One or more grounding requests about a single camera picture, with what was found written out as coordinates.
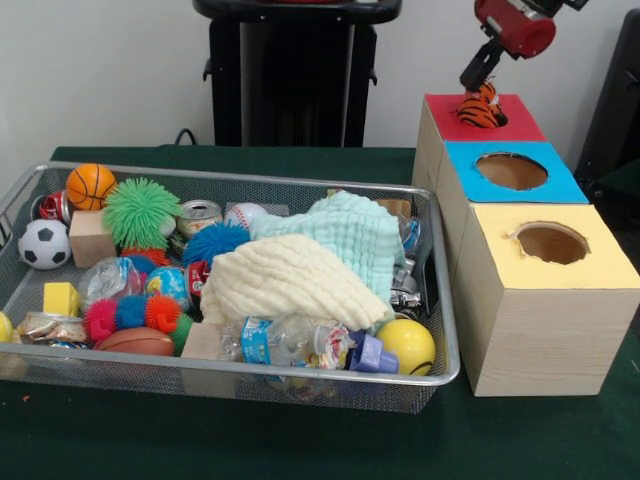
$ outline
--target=blue spiky ball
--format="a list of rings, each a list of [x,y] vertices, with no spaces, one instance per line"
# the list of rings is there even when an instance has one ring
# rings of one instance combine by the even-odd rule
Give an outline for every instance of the blue spiky ball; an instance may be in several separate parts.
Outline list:
[[[213,257],[233,252],[250,239],[249,232],[242,227],[230,227],[221,223],[210,225],[200,230],[189,240],[182,255],[182,264],[187,266],[206,260],[211,265]]]

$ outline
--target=canned food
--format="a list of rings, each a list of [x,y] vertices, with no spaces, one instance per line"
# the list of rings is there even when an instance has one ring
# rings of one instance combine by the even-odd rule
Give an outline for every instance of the canned food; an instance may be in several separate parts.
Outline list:
[[[178,217],[178,231],[189,240],[209,225],[222,223],[220,205],[208,200],[191,200],[181,205],[182,213]]]
[[[59,220],[71,225],[71,207],[64,190],[50,195],[41,195],[31,204],[31,220]]]
[[[204,287],[211,269],[208,262],[202,260],[190,264],[184,272],[184,278],[187,283],[187,292],[189,300],[193,307],[200,308],[200,297],[202,296],[202,287]]]

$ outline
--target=metal wire basket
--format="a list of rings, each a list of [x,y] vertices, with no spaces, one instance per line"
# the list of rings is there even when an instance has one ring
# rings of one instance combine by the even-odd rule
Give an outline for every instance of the metal wire basket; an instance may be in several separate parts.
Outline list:
[[[17,240],[30,221],[33,200],[64,189],[76,164],[49,163],[26,172],[0,202],[0,305],[17,325],[27,311],[42,310],[45,282],[77,284],[83,271],[72,262],[52,271],[29,268],[19,260]],[[109,167],[118,181],[145,176],[183,201],[198,198],[220,205],[254,202],[306,212],[328,189],[411,203],[425,228],[417,252],[415,277],[431,308],[420,321],[432,333],[437,356],[423,377],[364,374],[244,363],[67,350],[0,343],[0,379],[77,387],[197,395],[242,400],[418,413],[436,391],[459,372],[458,341],[449,278],[435,197],[413,187],[333,183],[207,172]]]

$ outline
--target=stuffed tiger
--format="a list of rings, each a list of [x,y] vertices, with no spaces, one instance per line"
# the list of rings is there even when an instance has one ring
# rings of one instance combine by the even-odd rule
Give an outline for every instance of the stuffed tiger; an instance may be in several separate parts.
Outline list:
[[[499,128],[509,122],[491,82],[484,83],[477,92],[467,92],[467,98],[458,108],[458,118],[479,128]]]

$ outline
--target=box hole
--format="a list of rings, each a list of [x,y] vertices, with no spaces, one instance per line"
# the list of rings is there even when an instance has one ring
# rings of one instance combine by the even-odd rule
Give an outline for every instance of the box hole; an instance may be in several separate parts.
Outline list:
[[[559,223],[530,223],[521,227],[514,236],[527,255],[545,262],[570,265],[589,253],[584,237]]]
[[[514,153],[484,155],[476,165],[491,183],[513,190],[531,190],[544,185],[549,178],[542,165]]]

